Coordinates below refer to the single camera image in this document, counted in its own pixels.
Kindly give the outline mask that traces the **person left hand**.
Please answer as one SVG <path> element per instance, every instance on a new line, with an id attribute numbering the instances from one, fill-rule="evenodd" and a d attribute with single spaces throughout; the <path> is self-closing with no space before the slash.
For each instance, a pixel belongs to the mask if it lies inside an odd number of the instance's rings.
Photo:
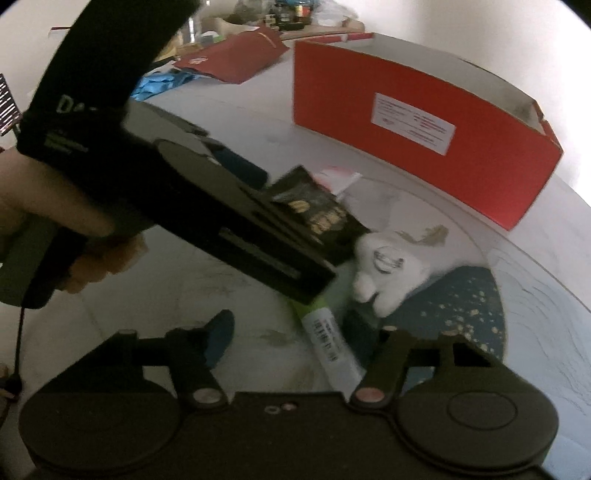
<path id="1" fill-rule="evenodd" d="M 76 233 L 106 237 L 114 222 L 91 206 L 66 180 L 47 165 L 18 152 L 14 147 L 1 152 L 1 250 L 22 230 L 28 217 L 52 220 Z M 97 255 L 84 254 L 70 269 L 59 289 L 70 294 L 109 275 L 131 268 L 148 251 L 144 236 L 138 234 Z"/>

